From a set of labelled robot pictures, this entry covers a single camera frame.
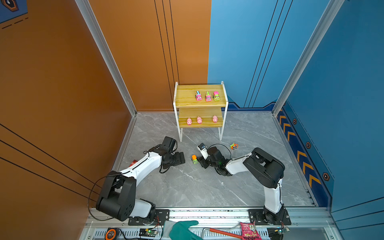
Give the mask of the green orange toy truck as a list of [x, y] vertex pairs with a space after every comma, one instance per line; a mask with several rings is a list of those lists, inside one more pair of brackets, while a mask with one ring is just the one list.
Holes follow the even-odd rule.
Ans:
[[232, 150], [237, 149], [238, 146], [239, 146], [238, 144], [233, 143], [233, 144], [231, 144], [231, 149], [232, 149]]

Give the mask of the pink green toy car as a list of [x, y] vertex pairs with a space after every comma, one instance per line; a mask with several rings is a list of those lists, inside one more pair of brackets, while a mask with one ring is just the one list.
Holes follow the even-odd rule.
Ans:
[[209, 91], [206, 91], [206, 96], [205, 96], [206, 102], [211, 102], [212, 101], [212, 96]]

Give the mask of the pink grey toy truck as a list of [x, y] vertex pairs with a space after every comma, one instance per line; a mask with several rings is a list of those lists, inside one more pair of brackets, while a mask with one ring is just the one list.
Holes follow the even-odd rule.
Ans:
[[200, 91], [196, 91], [196, 100], [197, 101], [201, 101], [202, 100], [202, 95], [201, 95]]

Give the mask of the green truck pink tank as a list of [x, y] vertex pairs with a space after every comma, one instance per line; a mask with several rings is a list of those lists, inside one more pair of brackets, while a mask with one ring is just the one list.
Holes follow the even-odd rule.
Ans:
[[219, 101], [220, 100], [220, 95], [218, 91], [214, 92], [214, 101]]

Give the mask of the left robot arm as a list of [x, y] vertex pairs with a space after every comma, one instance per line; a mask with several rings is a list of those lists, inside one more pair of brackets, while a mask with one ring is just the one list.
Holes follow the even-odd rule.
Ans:
[[137, 199], [136, 188], [152, 171], [158, 169], [160, 174], [165, 174], [171, 167], [184, 164], [184, 153], [177, 152], [177, 148], [175, 139], [165, 137], [161, 144], [144, 151], [144, 157], [128, 168], [109, 172], [102, 178], [104, 183], [96, 210], [121, 222], [133, 218], [151, 224], [156, 217], [156, 205]]

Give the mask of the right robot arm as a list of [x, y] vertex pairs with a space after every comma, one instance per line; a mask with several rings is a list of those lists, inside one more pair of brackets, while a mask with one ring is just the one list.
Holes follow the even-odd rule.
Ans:
[[242, 172], [250, 172], [264, 186], [265, 203], [261, 216], [251, 214], [253, 222], [264, 222], [268, 225], [291, 225], [291, 219], [282, 201], [282, 180], [284, 164], [261, 148], [235, 159], [225, 159], [214, 146], [207, 148], [203, 143], [197, 146], [201, 153], [198, 162], [203, 168], [213, 167], [225, 177]]

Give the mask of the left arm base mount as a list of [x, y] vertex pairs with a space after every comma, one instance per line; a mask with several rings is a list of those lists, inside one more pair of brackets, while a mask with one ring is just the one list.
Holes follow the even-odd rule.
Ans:
[[154, 213], [150, 213], [148, 218], [130, 217], [128, 220], [129, 226], [155, 226], [163, 225], [170, 218], [169, 209], [156, 209]]

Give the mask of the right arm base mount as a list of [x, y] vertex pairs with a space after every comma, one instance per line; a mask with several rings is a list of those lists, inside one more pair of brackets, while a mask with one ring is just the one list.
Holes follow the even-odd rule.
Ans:
[[290, 226], [292, 224], [288, 211], [285, 207], [282, 207], [276, 214], [267, 209], [249, 209], [248, 214], [250, 222], [258, 226]]

